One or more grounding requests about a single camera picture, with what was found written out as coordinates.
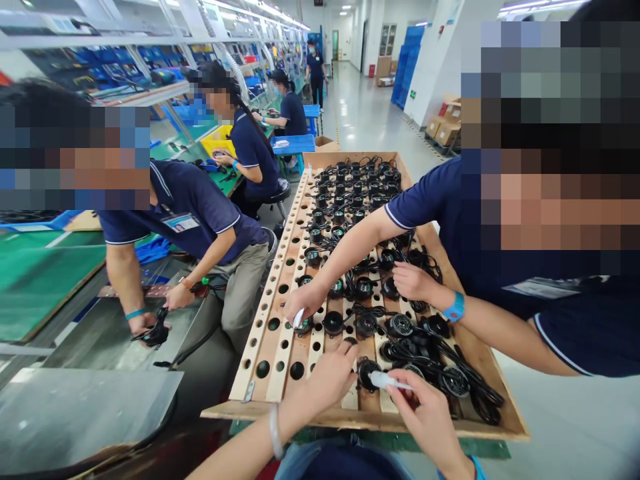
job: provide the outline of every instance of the jeans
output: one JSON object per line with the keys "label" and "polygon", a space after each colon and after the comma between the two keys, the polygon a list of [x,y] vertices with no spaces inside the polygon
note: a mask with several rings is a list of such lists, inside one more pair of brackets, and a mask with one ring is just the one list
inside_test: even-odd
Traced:
{"label": "jeans", "polygon": [[289,446],[285,457],[280,463],[278,473],[274,480],[299,480],[306,473],[311,462],[316,458],[324,445],[353,445],[372,450],[382,455],[395,468],[398,480],[415,480],[415,477],[406,468],[400,455],[382,450],[374,445],[361,442],[356,434],[352,434],[350,440],[336,437],[331,439],[317,440],[306,445],[292,444]]}

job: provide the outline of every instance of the yellow bin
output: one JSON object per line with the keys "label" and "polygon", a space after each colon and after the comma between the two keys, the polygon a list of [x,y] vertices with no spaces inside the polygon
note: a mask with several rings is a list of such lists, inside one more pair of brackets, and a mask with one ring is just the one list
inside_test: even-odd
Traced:
{"label": "yellow bin", "polygon": [[216,149],[224,148],[230,152],[235,158],[235,148],[233,142],[227,139],[227,135],[231,134],[232,125],[221,125],[216,128],[209,136],[203,138],[200,144],[209,154],[209,158],[213,158],[213,151]]}

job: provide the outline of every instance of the woman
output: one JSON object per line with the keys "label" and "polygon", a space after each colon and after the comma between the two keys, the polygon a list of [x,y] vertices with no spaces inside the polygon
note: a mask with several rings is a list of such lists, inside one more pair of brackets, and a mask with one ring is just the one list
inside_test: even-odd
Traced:
{"label": "woman", "polygon": [[[270,415],[224,444],[187,480],[256,478],[274,454],[281,456],[283,446],[298,430],[345,396],[357,378],[351,367],[359,350],[359,345],[344,341],[335,351],[322,355],[310,378],[298,380],[295,389],[279,406],[273,406]],[[460,448],[444,394],[407,370],[392,370],[389,376],[413,388],[401,392],[387,387],[387,391],[417,444],[438,467],[441,478],[484,479],[478,460],[466,457]],[[399,456],[362,446],[358,440],[345,443],[339,439],[290,447],[275,478],[413,480]]]}
{"label": "woman", "polygon": [[224,149],[216,149],[214,160],[245,176],[246,181],[238,185],[231,201],[246,216],[258,220],[260,206],[279,191],[279,168],[269,140],[242,102],[240,86],[220,63],[207,62],[185,77],[198,86],[218,117],[233,122],[230,139],[237,158]]}

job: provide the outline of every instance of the id badge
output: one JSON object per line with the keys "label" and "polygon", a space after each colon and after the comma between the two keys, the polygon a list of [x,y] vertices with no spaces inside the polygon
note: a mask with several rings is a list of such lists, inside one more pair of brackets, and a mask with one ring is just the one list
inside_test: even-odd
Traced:
{"label": "id badge", "polygon": [[162,222],[171,228],[174,232],[183,232],[185,230],[191,230],[200,226],[198,220],[188,213],[180,215],[174,215],[168,219],[162,220]]}

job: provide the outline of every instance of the khaki pants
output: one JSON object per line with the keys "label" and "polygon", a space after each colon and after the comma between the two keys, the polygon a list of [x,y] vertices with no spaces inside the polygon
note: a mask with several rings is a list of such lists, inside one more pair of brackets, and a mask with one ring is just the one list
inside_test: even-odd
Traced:
{"label": "khaki pants", "polygon": [[[266,243],[250,245],[232,262],[216,265],[210,275],[222,275],[229,279],[225,293],[225,306],[222,309],[222,330],[226,332],[238,353],[242,353],[251,330],[253,320],[253,301],[260,288],[260,281],[267,264],[269,246]],[[173,276],[170,285],[188,275],[195,265]]]}

